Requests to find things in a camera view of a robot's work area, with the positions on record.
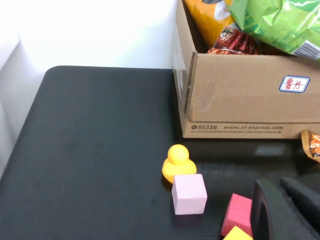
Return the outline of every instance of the yellow rubber duck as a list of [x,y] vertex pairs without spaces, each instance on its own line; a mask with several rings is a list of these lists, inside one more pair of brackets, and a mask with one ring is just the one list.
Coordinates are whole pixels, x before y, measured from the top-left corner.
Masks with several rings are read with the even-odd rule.
[[168,158],[164,161],[162,167],[163,176],[173,184],[175,175],[196,173],[197,167],[195,163],[189,159],[188,149],[181,144],[170,147]]

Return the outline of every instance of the snack bag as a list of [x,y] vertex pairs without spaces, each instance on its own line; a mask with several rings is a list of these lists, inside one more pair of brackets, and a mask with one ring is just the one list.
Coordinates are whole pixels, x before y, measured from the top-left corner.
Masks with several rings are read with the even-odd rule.
[[320,0],[225,0],[241,30],[288,54],[320,60]]
[[238,28],[223,0],[185,0],[208,48],[212,48],[225,27]]
[[209,54],[259,54],[258,43],[241,32],[224,0],[185,0]]
[[320,162],[320,135],[309,130],[301,132],[302,147],[306,155]]
[[259,46],[248,34],[237,28],[225,27],[208,54],[258,55]]

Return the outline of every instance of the cardboard box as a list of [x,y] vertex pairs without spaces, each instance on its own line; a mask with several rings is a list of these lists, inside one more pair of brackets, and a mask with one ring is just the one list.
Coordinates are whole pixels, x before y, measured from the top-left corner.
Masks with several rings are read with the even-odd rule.
[[214,55],[178,0],[173,73],[183,137],[295,139],[320,133],[320,62]]

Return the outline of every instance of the black tabletop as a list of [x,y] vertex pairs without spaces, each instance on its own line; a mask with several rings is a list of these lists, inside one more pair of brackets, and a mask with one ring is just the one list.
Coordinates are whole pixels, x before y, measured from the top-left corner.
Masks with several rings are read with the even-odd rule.
[[[214,240],[232,193],[294,177],[320,192],[296,140],[183,139],[171,70],[55,67],[0,182],[0,239]],[[161,174],[182,143],[204,178],[204,215],[175,216]]]

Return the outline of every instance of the pink foam block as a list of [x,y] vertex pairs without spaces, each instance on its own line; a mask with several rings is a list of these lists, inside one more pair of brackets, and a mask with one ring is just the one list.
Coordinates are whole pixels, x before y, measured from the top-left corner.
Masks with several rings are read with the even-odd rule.
[[250,224],[251,204],[251,199],[232,194],[222,225],[222,236],[226,236],[234,226],[237,226],[252,237]]
[[176,215],[204,213],[207,191],[201,174],[175,175],[171,192]]

